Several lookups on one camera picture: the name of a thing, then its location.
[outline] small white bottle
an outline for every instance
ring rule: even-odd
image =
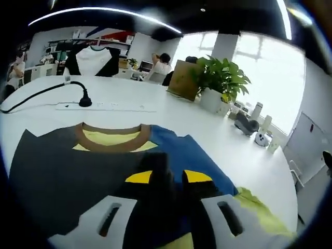
[[[269,115],[266,115],[266,117],[264,119],[264,123],[261,125],[259,132],[261,132],[262,134],[267,133],[271,123],[272,123],[272,117]]]
[[[257,102],[256,106],[255,106],[255,109],[253,110],[253,112],[251,113],[251,116],[250,116],[250,119],[251,120],[256,120],[258,119],[259,115],[260,115],[260,112],[261,112],[261,109],[263,108],[263,104],[262,103],[259,103]]]

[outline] power strip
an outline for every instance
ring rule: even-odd
[[[59,103],[57,110],[114,110],[122,112],[146,112],[155,113],[156,107],[151,104],[131,104],[131,103],[92,103],[89,107],[81,107],[78,103]]]

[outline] black cable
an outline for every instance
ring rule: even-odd
[[[88,107],[92,104],[89,96],[88,96],[88,91],[87,89],[85,88],[85,86],[80,83],[80,82],[77,82],[77,81],[71,81],[70,84],[72,85],[78,85],[80,87],[83,88],[83,97],[82,99],[79,101],[79,105],[82,106],[82,107]],[[53,89],[56,89],[56,88],[59,88],[59,87],[63,87],[65,85],[69,85],[69,84],[66,84],[66,83],[61,83],[61,84],[58,84],[56,86],[53,86],[53,87],[49,87],[49,88],[46,88],[42,91],[39,91],[39,92],[36,92],[35,94],[32,94],[31,96],[27,97],[25,100],[21,101],[20,103],[18,103],[17,105],[14,105],[12,108],[10,108],[9,110],[1,110],[0,109],[0,112],[4,113],[4,114],[7,114],[9,112],[11,112],[12,110],[14,110],[15,108],[19,107],[20,105],[24,104],[26,101],[32,99],[33,97],[36,97],[44,92],[48,92],[50,90],[53,90]]]

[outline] computer monitor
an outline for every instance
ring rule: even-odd
[[[153,64],[148,61],[142,61],[139,70],[145,71],[145,72],[150,72],[153,67]]]

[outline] ceiling light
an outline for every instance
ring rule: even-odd
[[[278,3],[278,6],[279,6],[279,9],[281,12],[281,16],[282,16],[282,20],[284,22],[286,38],[288,40],[292,40],[291,22],[289,21],[289,16],[288,16],[288,12],[286,9],[286,5],[283,0],[276,0],[276,2]]]
[[[144,16],[144,15],[141,15],[141,14],[138,14],[138,13],[135,13],[135,12],[131,12],[131,11],[127,11],[127,10],[123,10],[123,9],[105,8],[105,7],[80,7],[80,8],[72,8],[72,9],[60,10],[60,11],[57,11],[57,12],[50,13],[50,14],[48,14],[46,16],[40,17],[40,18],[32,21],[31,23],[29,23],[28,26],[30,26],[30,25],[32,25],[32,24],[34,24],[34,23],[36,23],[36,22],[38,22],[40,20],[43,20],[43,19],[55,16],[55,15],[59,15],[59,14],[62,14],[62,13],[67,13],[67,12],[72,12],[72,11],[79,11],[79,10],[106,10],[106,11],[112,11],[112,12],[117,12],[117,13],[124,13],[124,14],[128,14],[128,15],[140,17],[140,18],[145,19],[147,21],[150,21],[150,22],[159,24],[161,26],[167,27],[168,29],[173,30],[173,31],[181,34],[180,30],[177,30],[176,28],[174,28],[172,26],[169,26],[169,25],[167,25],[167,24],[165,24],[165,23],[163,23],[161,21],[158,21],[155,18],[147,17],[147,16]]]
[[[302,22],[305,23],[305,25],[312,25],[312,20],[310,17],[308,17],[306,14],[302,13],[301,11],[298,11],[296,9],[288,8],[289,12],[292,13],[295,17],[300,19]]]

